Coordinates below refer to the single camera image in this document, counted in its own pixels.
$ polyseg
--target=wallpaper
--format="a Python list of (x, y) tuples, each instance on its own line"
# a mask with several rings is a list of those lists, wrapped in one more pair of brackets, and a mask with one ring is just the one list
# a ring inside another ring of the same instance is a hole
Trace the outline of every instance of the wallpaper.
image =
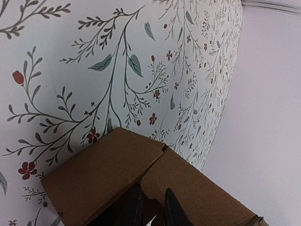
[(40, 180), (115, 127), (202, 169), (237, 57), (239, 0), (1, 2), (1, 225), (63, 225)]

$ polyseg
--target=open cardboard box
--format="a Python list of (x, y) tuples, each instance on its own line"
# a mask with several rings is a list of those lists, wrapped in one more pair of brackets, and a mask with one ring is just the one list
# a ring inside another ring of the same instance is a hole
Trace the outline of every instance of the open cardboard box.
[[(143, 191), (143, 225), (156, 215), (152, 226), (164, 225), (169, 187), (195, 226), (249, 226), (256, 216), (165, 144), (121, 128), (75, 155), (42, 184), (65, 226), (113, 226), (137, 187)], [(264, 220), (256, 225), (267, 226)]]

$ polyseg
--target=red bud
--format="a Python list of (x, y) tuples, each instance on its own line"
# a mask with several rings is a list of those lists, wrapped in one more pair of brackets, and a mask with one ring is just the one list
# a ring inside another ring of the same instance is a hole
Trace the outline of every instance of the red bud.
[(19, 71), (15, 71), (13, 73), (13, 77), (16, 83), (18, 83), (19, 85), (23, 85), (24, 83), (24, 76), (19, 72)]

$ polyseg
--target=dark object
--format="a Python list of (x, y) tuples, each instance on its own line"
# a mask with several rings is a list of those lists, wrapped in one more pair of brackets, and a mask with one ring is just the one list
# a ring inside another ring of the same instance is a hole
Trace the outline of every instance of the dark object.
[[(165, 192), (164, 211), (166, 226), (193, 226), (170, 188)], [(136, 189), (115, 226), (142, 226), (142, 215), (142, 192)]]

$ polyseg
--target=cardboard box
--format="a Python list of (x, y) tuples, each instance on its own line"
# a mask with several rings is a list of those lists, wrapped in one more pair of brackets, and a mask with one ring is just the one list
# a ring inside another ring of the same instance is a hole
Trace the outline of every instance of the cardboard box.
[[(143, 191), (143, 224), (164, 225), (171, 188), (195, 226), (248, 226), (256, 215), (168, 146), (117, 128), (47, 175), (42, 184), (65, 226), (113, 226), (131, 191)], [(267, 226), (260, 220), (257, 225)]]

